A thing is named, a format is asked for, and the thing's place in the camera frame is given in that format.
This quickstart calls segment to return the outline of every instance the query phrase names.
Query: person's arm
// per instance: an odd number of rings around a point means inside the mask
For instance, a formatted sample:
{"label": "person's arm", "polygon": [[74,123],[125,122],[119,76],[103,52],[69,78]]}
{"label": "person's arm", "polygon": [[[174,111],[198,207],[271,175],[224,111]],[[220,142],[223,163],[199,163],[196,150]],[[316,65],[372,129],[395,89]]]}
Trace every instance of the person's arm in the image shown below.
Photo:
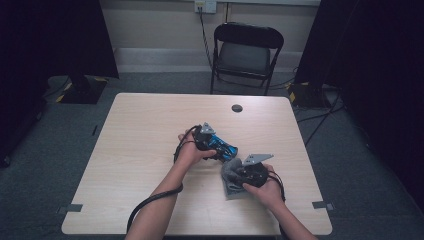
{"label": "person's arm", "polygon": [[[268,171],[274,172],[271,165],[264,164]],[[281,228],[291,240],[316,240],[317,238],[293,215],[281,198],[281,189],[277,182],[268,178],[260,188],[244,183],[243,187],[256,196],[268,208],[280,223]]]}
{"label": "person's arm", "polygon": [[[178,138],[181,140],[183,136],[183,134],[180,134]],[[188,141],[188,143],[183,145],[175,164],[152,192],[151,196],[178,188],[191,166],[199,162],[202,158],[211,157],[216,154],[214,150],[199,151],[196,145],[190,142],[193,141],[192,134],[188,134],[187,139],[184,141]],[[144,206],[135,217],[125,239],[162,239],[168,228],[176,201],[177,194],[174,194],[160,198]]]}

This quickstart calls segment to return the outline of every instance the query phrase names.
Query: gray carpet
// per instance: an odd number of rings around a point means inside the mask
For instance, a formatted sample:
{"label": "gray carpet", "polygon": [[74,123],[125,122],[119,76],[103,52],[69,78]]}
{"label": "gray carpet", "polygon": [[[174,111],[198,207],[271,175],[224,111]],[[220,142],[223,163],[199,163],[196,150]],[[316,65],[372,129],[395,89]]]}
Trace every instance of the gray carpet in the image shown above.
{"label": "gray carpet", "polygon": [[[272,85],[292,77],[291,73],[276,73]],[[65,80],[51,78],[48,92]],[[57,104],[60,92],[47,97],[41,120],[10,155],[11,166],[0,169],[0,239],[123,239],[64,235],[60,230],[64,215],[56,213],[72,201],[114,97],[120,92],[208,94],[209,81],[206,72],[123,73],[119,80],[110,80],[96,105]],[[269,95],[287,96],[280,87],[273,87],[277,89]],[[263,93],[263,89],[219,82],[216,88],[234,94]],[[335,96],[336,92],[328,92],[330,100]],[[337,107],[342,105],[338,100]],[[324,110],[294,108],[294,112],[300,120]],[[299,123],[305,141],[320,120]],[[421,212],[392,171],[367,148],[365,136],[342,109],[325,120],[307,145],[324,200],[335,206],[329,212],[333,233],[319,238],[424,239]]]}

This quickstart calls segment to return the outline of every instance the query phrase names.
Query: wooden table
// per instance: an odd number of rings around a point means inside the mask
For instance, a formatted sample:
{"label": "wooden table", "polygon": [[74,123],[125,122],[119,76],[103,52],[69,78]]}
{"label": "wooden table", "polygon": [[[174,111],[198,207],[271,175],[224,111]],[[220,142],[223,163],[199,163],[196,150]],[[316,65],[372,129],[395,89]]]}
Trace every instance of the wooden table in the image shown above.
{"label": "wooden table", "polygon": [[[232,106],[243,111],[236,113]],[[332,226],[289,101],[283,97],[121,93],[115,98],[62,226],[66,234],[125,234],[131,211],[173,164],[178,134],[208,122],[217,136],[266,160],[281,176],[287,206],[316,235]],[[222,163],[201,161],[184,179],[167,235],[278,235],[278,222],[246,194],[228,200]]]}

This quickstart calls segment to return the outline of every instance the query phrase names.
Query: electrical outlet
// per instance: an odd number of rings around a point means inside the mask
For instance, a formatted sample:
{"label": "electrical outlet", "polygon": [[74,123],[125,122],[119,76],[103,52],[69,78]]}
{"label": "electrical outlet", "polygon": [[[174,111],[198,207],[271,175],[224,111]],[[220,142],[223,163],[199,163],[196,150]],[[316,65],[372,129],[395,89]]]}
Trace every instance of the electrical outlet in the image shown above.
{"label": "electrical outlet", "polygon": [[194,1],[194,12],[198,13],[199,9],[202,13],[216,13],[216,0]]}
{"label": "electrical outlet", "polygon": [[206,13],[216,13],[216,0],[206,1]]}
{"label": "electrical outlet", "polygon": [[206,12],[206,1],[194,1],[194,12],[200,12],[199,9]]}

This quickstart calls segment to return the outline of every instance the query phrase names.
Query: wall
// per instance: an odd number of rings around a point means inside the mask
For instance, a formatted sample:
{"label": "wall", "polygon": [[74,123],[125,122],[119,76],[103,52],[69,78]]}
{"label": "wall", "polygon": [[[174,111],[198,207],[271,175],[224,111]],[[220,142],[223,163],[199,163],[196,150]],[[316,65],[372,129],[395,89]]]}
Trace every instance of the wall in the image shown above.
{"label": "wall", "polygon": [[[204,51],[199,14],[193,1],[101,0],[114,48],[194,49]],[[300,60],[318,6],[217,3],[216,14],[204,14],[210,48],[221,23],[240,21],[270,26],[285,37],[282,56]]]}

